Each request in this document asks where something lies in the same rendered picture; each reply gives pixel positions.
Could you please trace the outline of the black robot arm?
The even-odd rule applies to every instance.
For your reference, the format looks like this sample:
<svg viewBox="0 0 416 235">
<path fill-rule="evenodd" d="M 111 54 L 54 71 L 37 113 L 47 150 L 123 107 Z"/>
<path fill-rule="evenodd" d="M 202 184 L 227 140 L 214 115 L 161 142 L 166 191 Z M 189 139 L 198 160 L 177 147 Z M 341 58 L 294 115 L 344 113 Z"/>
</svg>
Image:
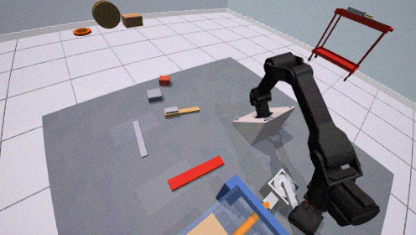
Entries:
<svg viewBox="0 0 416 235">
<path fill-rule="evenodd" d="M 263 69 L 265 74 L 259 86 L 249 92 L 257 113 L 255 118 L 268 118 L 273 114 L 268 106 L 272 101 L 270 91 L 279 81 L 291 85 L 309 127 L 307 144 L 315 167 L 312 184 L 330 198 L 320 210 L 327 210 L 341 227 L 371 221 L 381 210 L 355 184 L 356 178 L 363 176 L 360 161 L 346 133 L 333 123 L 313 77 L 313 68 L 304 63 L 304 58 L 288 52 L 268 57 Z M 343 165 L 350 167 L 342 169 Z"/>
</svg>

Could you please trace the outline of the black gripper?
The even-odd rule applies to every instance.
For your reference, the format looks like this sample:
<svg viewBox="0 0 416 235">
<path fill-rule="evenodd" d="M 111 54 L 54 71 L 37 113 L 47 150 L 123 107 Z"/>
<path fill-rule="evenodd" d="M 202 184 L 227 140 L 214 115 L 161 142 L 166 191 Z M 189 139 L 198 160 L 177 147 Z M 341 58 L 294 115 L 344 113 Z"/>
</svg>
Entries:
<svg viewBox="0 0 416 235">
<path fill-rule="evenodd" d="M 330 199 L 328 193 L 319 191 L 312 183 L 311 180 L 303 197 L 307 202 L 301 202 L 289 214 L 289 222 L 306 235 L 315 234 L 324 218 L 320 206 Z"/>
</svg>

